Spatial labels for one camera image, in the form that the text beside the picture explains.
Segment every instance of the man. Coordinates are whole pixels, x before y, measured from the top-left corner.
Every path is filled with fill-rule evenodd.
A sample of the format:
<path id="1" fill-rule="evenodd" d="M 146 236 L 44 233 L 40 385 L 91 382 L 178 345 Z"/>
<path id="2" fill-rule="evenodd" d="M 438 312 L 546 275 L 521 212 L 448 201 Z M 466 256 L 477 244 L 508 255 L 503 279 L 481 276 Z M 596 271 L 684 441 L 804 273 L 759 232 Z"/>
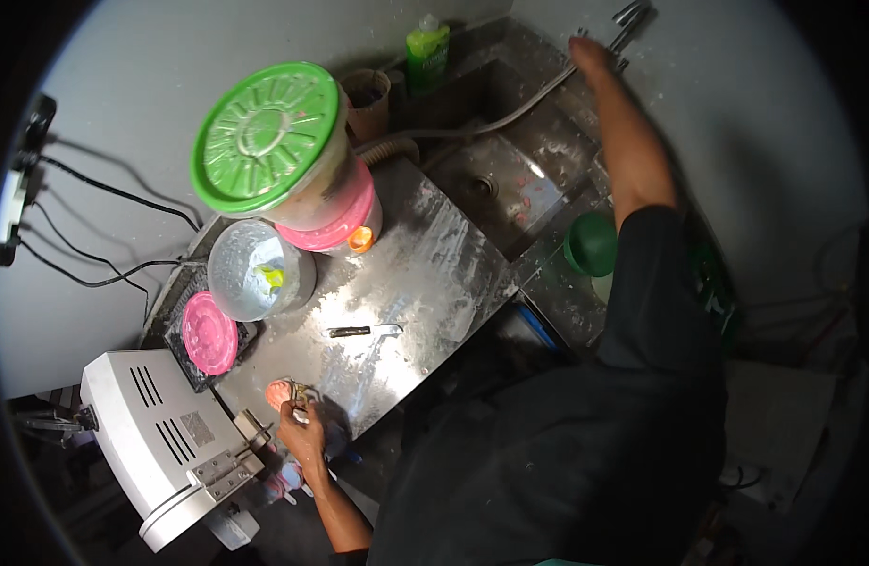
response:
<path id="1" fill-rule="evenodd" d="M 314 407 L 302 425 L 284 406 L 278 436 L 333 560 L 678 564 L 695 533 L 723 463 L 718 336 L 694 297 L 661 144 L 607 52 L 569 47 L 595 92 L 619 238 L 598 359 L 458 387 L 401 456 L 374 536 L 327 473 Z"/>

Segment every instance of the pink container lid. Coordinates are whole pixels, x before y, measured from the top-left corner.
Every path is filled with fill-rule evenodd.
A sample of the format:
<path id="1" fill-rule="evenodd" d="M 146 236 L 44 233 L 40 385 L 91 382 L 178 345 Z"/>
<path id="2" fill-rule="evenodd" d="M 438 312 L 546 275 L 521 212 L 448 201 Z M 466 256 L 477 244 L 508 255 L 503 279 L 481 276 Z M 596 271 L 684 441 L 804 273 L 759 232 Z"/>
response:
<path id="1" fill-rule="evenodd" d="M 275 224 L 274 227 L 277 228 L 278 233 L 283 236 L 284 240 L 310 252 L 329 250 L 345 242 L 350 237 L 350 234 L 362 225 L 366 218 L 368 218 L 368 213 L 371 212 L 372 205 L 375 202 L 375 182 L 372 180 L 372 174 L 365 162 L 360 158 L 356 158 L 356 162 L 358 171 L 355 178 L 350 182 L 360 184 L 362 187 L 357 191 L 359 195 L 356 197 L 356 200 L 343 213 L 343 216 L 323 228 L 309 232 L 301 232 L 284 225 Z"/>
<path id="2" fill-rule="evenodd" d="M 240 337 L 236 323 L 214 304 L 209 291 L 197 292 L 183 311 L 183 344 L 196 368 L 221 375 L 234 365 Z"/>

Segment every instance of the stainless steel sink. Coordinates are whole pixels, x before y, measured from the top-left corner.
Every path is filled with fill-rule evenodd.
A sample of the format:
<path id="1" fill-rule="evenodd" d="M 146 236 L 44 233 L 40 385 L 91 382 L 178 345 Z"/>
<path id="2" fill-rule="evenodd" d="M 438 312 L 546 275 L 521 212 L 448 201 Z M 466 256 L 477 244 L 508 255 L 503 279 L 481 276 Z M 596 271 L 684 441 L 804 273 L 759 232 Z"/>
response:
<path id="1" fill-rule="evenodd" d="M 403 116 L 416 118 L 416 127 L 478 126 L 510 114 L 540 87 L 493 59 L 414 101 Z M 548 97 L 497 132 L 423 145 L 422 170 L 512 262 L 591 186 L 598 149 Z"/>

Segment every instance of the sticker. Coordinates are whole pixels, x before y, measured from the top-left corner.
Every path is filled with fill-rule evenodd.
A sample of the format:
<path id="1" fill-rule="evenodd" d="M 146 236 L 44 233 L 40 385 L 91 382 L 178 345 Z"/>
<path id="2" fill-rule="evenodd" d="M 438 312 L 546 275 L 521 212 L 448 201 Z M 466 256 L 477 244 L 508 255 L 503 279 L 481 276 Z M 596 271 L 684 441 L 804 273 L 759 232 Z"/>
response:
<path id="1" fill-rule="evenodd" d="M 197 447 L 203 447 L 209 442 L 214 441 L 214 435 L 208 429 L 208 424 L 205 424 L 198 411 L 180 416 L 180 422 L 186 427 L 186 432 L 192 437 Z"/>

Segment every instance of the dark shirt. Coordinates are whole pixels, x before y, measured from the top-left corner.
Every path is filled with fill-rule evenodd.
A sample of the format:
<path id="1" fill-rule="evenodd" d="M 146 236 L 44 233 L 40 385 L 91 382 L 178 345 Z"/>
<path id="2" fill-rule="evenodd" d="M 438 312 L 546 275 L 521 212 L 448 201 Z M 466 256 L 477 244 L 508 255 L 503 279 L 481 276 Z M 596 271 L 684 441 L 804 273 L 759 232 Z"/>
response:
<path id="1" fill-rule="evenodd" d="M 638 210 L 598 359 L 458 387 L 400 458 L 368 564 L 677 564 L 723 463 L 725 404 L 680 219 Z"/>

